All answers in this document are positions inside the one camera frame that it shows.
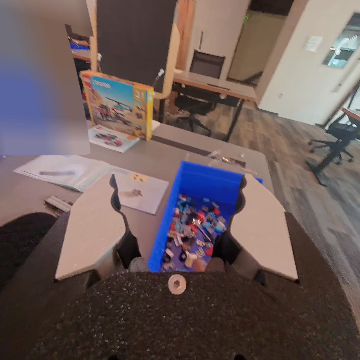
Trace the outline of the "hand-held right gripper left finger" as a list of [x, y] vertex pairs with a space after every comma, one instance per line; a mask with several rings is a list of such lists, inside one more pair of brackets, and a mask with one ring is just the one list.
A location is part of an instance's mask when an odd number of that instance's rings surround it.
[[121, 263], [128, 269], [140, 258], [137, 238], [121, 211], [115, 174], [106, 174], [91, 185], [73, 204], [55, 280], [87, 272], [99, 279], [108, 277]]

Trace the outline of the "partly built lego truck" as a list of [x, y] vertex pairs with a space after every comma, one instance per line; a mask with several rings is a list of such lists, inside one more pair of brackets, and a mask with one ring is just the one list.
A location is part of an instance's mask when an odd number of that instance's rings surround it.
[[44, 203], [57, 212], [70, 212], [72, 205], [59, 199], [57, 196], [49, 196], [44, 200]]

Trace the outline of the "wooden top office desk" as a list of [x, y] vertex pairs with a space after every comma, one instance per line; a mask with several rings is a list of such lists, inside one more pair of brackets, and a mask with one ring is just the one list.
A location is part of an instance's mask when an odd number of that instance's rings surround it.
[[235, 108], [229, 130], [224, 141], [228, 142], [237, 124], [245, 101], [257, 103], [254, 87], [227, 80], [215, 79], [184, 70], [175, 69], [173, 91], [188, 97]]

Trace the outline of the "blue plastic bin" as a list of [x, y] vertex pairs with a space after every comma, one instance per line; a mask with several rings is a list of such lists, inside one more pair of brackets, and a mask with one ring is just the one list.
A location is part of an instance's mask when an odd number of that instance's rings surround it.
[[227, 226], [232, 214], [235, 213], [243, 177], [244, 174], [241, 173], [187, 161], [181, 162], [148, 260], [151, 272], [161, 271], [167, 234], [178, 202], [178, 195], [189, 196], [196, 203], [197, 208], [204, 205], [204, 198], [215, 202], [219, 205]]

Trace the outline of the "white wall sign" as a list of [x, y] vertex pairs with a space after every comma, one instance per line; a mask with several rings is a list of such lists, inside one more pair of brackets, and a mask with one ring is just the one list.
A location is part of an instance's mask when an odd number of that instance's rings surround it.
[[304, 44], [304, 50], [307, 52], [315, 53], [317, 52], [320, 44], [323, 41], [323, 37], [321, 36], [309, 36]]

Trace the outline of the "black office chair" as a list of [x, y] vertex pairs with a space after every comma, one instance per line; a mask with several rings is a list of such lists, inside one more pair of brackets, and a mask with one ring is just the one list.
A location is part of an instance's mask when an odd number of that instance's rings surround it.
[[175, 83], [173, 91], [177, 93], [174, 105], [180, 112], [187, 112], [186, 116], [177, 116], [175, 123], [179, 124], [180, 121], [187, 121], [191, 132], [194, 132], [194, 125], [206, 130], [208, 136], [212, 134], [211, 129], [201, 123], [196, 115], [206, 116], [214, 111], [218, 104], [218, 96], [205, 90], [192, 90], [193, 87], [189, 85], [180, 85]]
[[310, 139], [308, 145], [313, 145], [314, 142], [320, 143], [318, 146], [313, 146], [309, 152], [314, 153], [316, 149], [324, 147], [332, 150], [335, 145], [343, 141], [349, 135], [354, 135], [354, 139], [359, 140], [359, 119], [355, 118], [355, 113], [359, 113], [359, 109], [351, 110], [349, 108], [342, 108], [343, 114], [335, 120], [325, 132], [336, 138], [336, 141], [325, 141]]
[[219, 79], [224, 61], [224, 56], [211, 55], [194, 50], [189, 72]]

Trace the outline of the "lego instruction booklet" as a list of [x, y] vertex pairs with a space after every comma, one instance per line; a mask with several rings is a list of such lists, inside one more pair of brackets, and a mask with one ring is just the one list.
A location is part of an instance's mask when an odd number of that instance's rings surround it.
[[99, 145], [122, 154], [140, 142], [140, 139], [136, 136], [105, 128], [101, 125], [89, 128], [88, 138], [89, 142], [92, 144]]
[[169, 182], [79, 155], [40, 155], [15, 173], [83, 193], [105, 175], [114, 175], [121, 205], [155, 215]]

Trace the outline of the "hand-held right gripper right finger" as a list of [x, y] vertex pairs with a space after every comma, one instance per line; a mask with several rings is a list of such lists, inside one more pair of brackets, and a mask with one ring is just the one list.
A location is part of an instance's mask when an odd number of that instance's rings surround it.
[[286, 211], [276, 197], [250, 174], [237, 188], [235, 213], [215, 239], [212, 258], [241, 277], [255, 280], [269, 272], [299, 279]]

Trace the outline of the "pile of lego bricks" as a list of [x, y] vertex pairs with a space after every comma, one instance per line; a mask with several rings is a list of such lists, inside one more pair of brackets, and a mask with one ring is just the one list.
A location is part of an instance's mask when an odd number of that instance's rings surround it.
[[227, 229], [231, 207], [210, 198], [179, 193], [162, 251], [160, 272], [202, 272], [215, 239]]

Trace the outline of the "black partition panel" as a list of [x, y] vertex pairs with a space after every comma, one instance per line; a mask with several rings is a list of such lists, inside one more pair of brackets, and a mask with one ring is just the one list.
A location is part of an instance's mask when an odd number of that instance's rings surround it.
[[176, 0], [97, 1], [98, 69], [152, 86], [165, 70]]

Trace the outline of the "closed lego instruction booklet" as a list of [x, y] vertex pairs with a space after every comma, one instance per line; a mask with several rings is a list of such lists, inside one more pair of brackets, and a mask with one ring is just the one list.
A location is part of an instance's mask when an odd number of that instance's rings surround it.
[[92, 144], [99, 145], [122, 154], [140, 142], [140, 139], [136, 136], [105, 128], [101, 125], [89, 128], [88, 138], [89, 142]]

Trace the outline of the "colourful lego set box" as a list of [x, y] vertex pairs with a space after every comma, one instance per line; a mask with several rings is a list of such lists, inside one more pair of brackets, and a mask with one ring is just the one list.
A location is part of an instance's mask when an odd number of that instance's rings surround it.
[[81, 71], [80, 78], [94, 125], [151, 140], [153, 87], [92, 70]]

